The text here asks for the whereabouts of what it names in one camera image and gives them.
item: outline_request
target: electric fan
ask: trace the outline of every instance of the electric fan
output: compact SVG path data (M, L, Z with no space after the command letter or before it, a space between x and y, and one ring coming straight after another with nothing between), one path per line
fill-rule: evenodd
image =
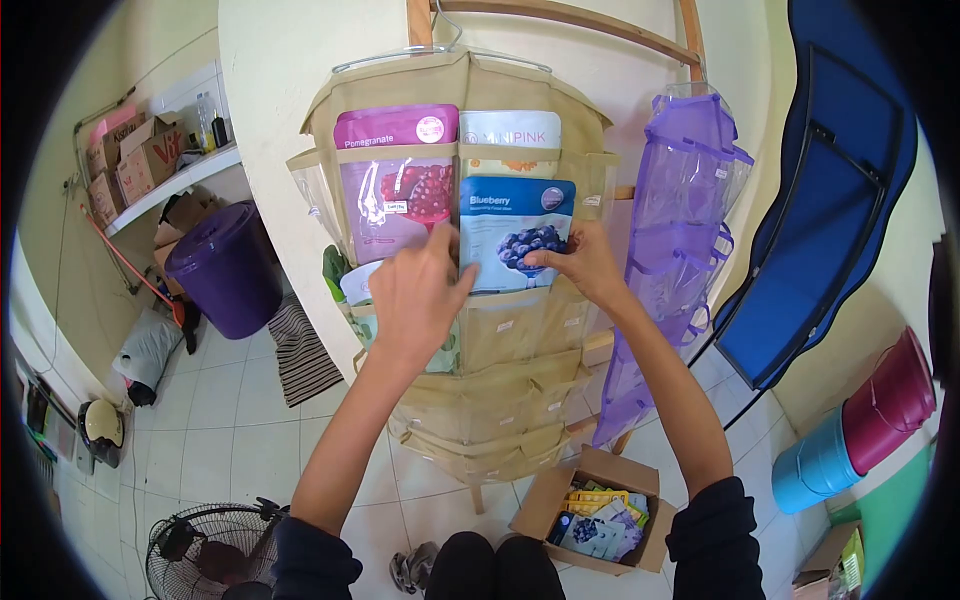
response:
M274 528L290 507L203 504L158 521L150 532L147 581L160 600L269 600Z

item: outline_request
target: wooden rack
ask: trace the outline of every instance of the wooden rack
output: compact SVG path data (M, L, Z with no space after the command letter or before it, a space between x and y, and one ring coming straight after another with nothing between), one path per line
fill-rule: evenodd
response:
M703 35L700 31L700 16L697 13L696 0L678 0L681 18L684 22L686 47L679 43L647 31L637 25L621 21L620 19L589 11L579 7L551 2L550 0L442 0L441 6L445 13L451 12L485 12L492 14L512 14L528 16L548 21L576 25L595 32L620 37L633 43L650 48L671 59L678 60L690 67L690 80L700 82L705 80L706 57L704 54ZM437 0L407 0L407 35L411 46L429 46L434 42L431 13L436 10ZM613 198L615 201L632 200L634 187L631 185L617 186ZM598 365L611 359L613 351L613 331L607 329L589 336L584 342L585 364L588 367ZM578 420L569 424L566 429L571 435L580 435L595 427L599 415ZM620 436L613 444L613 454L620 454L633 430ZM484 512L483 496L479 486L470 488L473 500L473 509L476 514Z

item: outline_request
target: red bucket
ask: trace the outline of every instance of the red bucket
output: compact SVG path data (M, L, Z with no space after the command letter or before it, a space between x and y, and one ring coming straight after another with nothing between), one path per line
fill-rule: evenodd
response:
M936 409L924 351L909 326L883 362L843 406L843 433L853 468L876 467L920 429Z

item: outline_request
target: white shelf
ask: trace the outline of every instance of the white shelf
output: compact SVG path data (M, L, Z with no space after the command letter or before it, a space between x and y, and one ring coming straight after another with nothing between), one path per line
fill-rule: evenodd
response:
M216 175L235 164L240 164L240 150L237 148L236 142L230 142L213 154L204 156L186 168L180 169L177 173L173 174L170 179L161 183L152 192L133 203L132 206L128 206L126 210L120 213L120 216L107 226L107 237L112 237L117 231L132 223L137 217L140 217L154 206L166 202L171 196L175 196L191 185L199 183L211 175Z

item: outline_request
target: dark bottle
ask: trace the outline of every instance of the dark bottle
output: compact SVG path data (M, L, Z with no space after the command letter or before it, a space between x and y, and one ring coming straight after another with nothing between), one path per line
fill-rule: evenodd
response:
M224 118L217 114L217 111L213 111L213 121L210 123L210 126L213 127L213 143L217 148L223 148L227 145L227 124L224 122Z

